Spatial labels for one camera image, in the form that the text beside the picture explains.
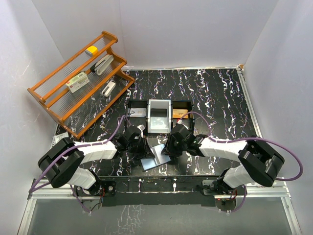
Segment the black leather card holder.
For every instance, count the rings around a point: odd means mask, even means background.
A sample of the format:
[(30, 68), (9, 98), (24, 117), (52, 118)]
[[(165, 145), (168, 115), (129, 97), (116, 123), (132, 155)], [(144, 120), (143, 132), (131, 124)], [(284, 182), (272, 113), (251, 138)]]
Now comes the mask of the black leather card holder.
[[(170, 156), (168, 155), (163, 155), (163, 156), (166, 158), (166, 163), (171, 161)], [(160, 166), (160, 165), (155, 164), (154, 159), (141, 159), (140, 162), (144, 171)]]

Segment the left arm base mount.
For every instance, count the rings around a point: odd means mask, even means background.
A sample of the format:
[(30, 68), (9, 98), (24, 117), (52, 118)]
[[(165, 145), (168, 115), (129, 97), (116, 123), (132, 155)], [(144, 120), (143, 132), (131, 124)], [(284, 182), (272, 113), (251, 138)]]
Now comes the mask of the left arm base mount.
[(70, 187), (72, 195), (78, 200), (83, 212), (89, 216), (103, 205), (105, 197), (116, 195), (116, 181), (112, 180), (97, 180), (89, 189), (72, 185)]

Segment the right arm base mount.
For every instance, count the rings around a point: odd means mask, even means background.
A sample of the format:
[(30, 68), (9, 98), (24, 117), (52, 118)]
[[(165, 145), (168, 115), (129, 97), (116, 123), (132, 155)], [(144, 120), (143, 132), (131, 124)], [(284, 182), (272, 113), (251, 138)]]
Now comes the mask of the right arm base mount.
[[(230, 188), (222, 180), (203, 180), (198, 186), (200, 192), (204, 196), (213, 196), (215, 200), (214, 211), (218, 213), (226, 213), (230, 215), (238, 211), (245, 203), (247, 196), (247, 188), (245, 185), (238, 186), (236, 188)], [(238, 192), (242, 190), (242, 201), (237, 205)]]

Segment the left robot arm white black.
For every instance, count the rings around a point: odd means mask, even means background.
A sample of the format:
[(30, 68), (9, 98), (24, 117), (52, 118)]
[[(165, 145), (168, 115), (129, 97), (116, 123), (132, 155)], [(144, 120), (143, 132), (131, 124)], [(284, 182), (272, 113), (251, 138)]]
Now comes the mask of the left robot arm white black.
[(81, 164), (111, 160), (124, 152), (135, 159), (153, 159), (143, 125), (129, 126), (124, 133), (114, 134), (111, 138), (96, 142), (73, 142), (62, 138), (38, 161), (38, 167), (53, 188), (65, 184), (83, 188), (90, 195), (97, 195), (101, 181), (94, 172), (80, 167)]

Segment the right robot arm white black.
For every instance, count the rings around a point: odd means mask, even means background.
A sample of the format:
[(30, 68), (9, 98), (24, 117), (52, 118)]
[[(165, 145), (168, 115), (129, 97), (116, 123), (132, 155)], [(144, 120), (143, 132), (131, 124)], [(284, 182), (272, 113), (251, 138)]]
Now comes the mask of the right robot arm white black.
[(219, 194), (230, 194), (238, 186), (253, 182), (271, 187), (285, 162), (281, 154), (260, 139), (217, 141), (203, 134), (195, 136), (184, 125), (177, 124), (171, 130), (162, 153), (179, 157), (183, 152), (240, 162), (240, 166), (224, 170), (217, 180), (201, 186), (206, 191)]

